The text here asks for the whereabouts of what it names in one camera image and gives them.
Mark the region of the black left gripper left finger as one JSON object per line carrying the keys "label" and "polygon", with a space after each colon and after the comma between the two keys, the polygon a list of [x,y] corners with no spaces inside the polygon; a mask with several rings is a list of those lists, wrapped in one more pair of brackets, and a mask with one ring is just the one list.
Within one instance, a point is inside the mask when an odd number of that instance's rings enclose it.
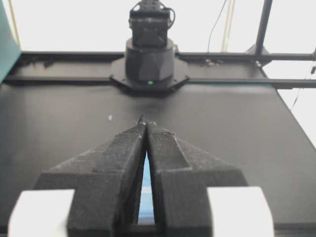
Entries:
{"label": "black left gripper left finger", "polygon": [[66,160],[19,195],[10,237],[112,237],[138,218],[146,123]]}

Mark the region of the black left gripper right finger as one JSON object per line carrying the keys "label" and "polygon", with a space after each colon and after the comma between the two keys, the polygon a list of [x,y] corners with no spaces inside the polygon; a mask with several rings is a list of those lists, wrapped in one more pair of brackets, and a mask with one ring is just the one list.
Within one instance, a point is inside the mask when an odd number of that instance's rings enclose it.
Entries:
{"label": "black left gripper right finger", "polygon": [[156,222],[169,237],[272,237],[260,187],[236,166],[147,123]]}

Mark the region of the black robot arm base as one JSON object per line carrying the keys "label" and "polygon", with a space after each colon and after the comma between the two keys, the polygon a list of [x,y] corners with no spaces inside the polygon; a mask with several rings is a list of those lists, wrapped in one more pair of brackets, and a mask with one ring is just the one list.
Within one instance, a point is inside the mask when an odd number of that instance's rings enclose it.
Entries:
{"label": "black robot arm base", "polygon": [[110,78],[134,91],[167,91],[186,82],[188,64],[176,57],[168,37],[174,21],[174,10],[159,0],[141,0],[132,7],[132,37],[124,57],[111,63]]}

